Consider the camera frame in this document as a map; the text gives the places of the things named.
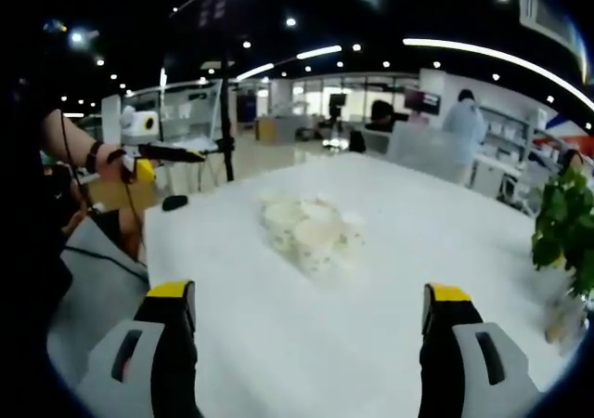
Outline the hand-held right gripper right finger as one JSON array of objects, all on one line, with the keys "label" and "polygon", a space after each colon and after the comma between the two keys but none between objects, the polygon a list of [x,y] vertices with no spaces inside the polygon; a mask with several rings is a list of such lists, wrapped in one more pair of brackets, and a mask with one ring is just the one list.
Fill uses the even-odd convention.
[{"label": "hand-held right gripper right finger", "polygon": [[420,417],[524,417],[541,397],[528,358],[459,287],[424,285]]}]

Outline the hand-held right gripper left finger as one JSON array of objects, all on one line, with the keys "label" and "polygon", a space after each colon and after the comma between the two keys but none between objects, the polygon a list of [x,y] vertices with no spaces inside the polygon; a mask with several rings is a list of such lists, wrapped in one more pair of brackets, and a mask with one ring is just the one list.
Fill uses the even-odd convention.
[{"label": "hand-held right gripper left finger", "polygon": [[153,287],[90,352],[79,399],[94,417],[200,417],[195,331],[194,282]]}]

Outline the person's left hand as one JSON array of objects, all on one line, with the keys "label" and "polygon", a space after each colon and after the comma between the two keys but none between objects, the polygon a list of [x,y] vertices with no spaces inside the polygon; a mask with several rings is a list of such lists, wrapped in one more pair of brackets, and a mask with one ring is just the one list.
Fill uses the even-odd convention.
[{"label": "person's left hand", "polygon": [[134,174],[124,165],[126,154],[124,150],[110,144],[99,147],[96,159],[96,169],[99,175],[112,182],[130,184],[136,181]]}]

